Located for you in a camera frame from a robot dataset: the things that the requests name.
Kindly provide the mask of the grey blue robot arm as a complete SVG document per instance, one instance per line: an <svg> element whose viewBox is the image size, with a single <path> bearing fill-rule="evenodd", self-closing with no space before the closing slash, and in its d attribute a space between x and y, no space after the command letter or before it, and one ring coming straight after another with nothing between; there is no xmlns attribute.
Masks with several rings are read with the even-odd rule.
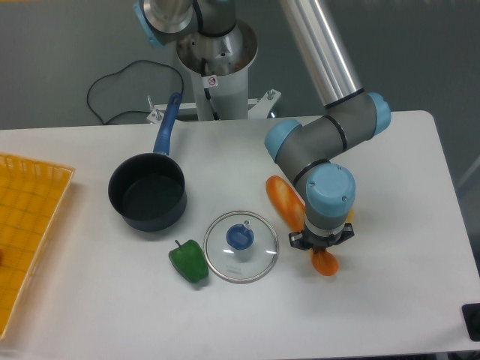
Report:
<svg viewBox="0 0 480 360"><path fill-rule="evenodd" d="M332 159L384 131L392 115L382 96L364 91L324 1L280 6L326 114L307 125L280 122L265 147L305 203L302 227L289 242L317 252L353 237L347 215L355 182ZM134 11L151 45L175 43L190 72L199 120L248 116L257 37L237 18L233 1L138 1Z"/></svg>

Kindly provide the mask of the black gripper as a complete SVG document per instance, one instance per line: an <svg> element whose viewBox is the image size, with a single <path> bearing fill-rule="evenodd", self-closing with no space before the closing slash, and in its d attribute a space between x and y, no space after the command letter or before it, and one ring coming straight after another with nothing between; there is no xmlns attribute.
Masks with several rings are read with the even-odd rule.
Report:
<svg viewBox="0 0 480 360"><path fill-rule="evenodd" d="M323 259L328 259L331 254L328 248L344 243L354 236L353 225L345 223L337 233L328 232L327 235L316 235L305 227L301 232L289 234L290 246L302 251L311 251L310 258L319 261L319 254Z"/></svg>

